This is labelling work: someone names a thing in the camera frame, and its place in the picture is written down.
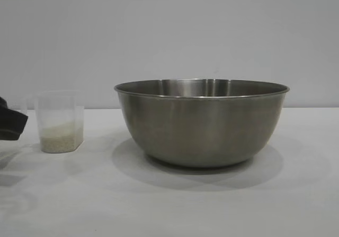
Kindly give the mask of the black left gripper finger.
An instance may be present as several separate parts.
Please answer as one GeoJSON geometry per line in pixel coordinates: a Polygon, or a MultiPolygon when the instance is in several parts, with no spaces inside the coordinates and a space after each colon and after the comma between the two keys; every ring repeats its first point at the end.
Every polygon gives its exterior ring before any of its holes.
{"type": "Polygon", "coordinates": [[[0,132],[1,141],[17,141],[20,135],[17,133],[0,132]]]}
{"type": "Polygon", "coordinates": [[[28,116],[10,109],[6,100],[1,98],[0,119],[1,137],[20,137],[26,126],[28,116]]]}

